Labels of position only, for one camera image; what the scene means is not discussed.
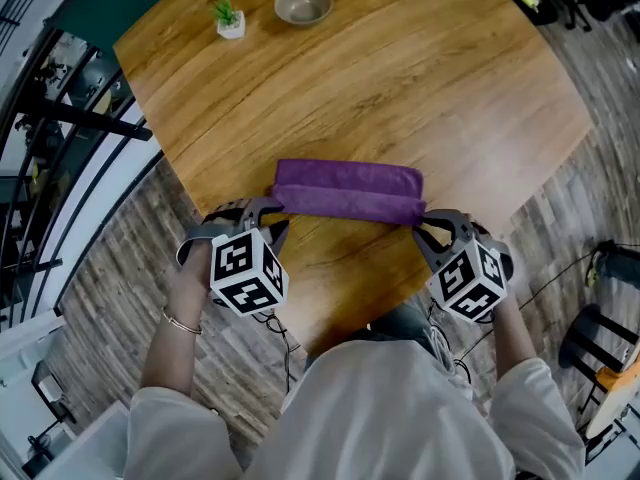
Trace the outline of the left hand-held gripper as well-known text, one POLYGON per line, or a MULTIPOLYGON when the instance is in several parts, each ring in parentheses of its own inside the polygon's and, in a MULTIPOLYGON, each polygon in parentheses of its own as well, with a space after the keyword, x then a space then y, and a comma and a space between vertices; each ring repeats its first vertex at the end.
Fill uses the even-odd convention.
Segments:
POLYGON ((209 287, 214 302, 248 316, 286 302, 289 275, 279 254, 289 232, 289 220, 264 226, 265 215, 282 213, 273 197, 254 197, 218 206, 192 228, 176 252, 183 265, 195 241, 211 244, 209 287))

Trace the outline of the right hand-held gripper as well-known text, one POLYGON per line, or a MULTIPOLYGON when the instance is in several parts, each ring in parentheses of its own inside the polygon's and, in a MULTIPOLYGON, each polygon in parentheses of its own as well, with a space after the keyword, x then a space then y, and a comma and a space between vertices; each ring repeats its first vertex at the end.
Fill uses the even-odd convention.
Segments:
POLYGON ((451 238, 443 245, 422 227, 412 228, 432 272, 427 281, 431 296, 455 317, 470 323, 483 321, 507 295, 514 270, 509 247, 458 210, 432 209, 422 222, 448 231, 451 238))

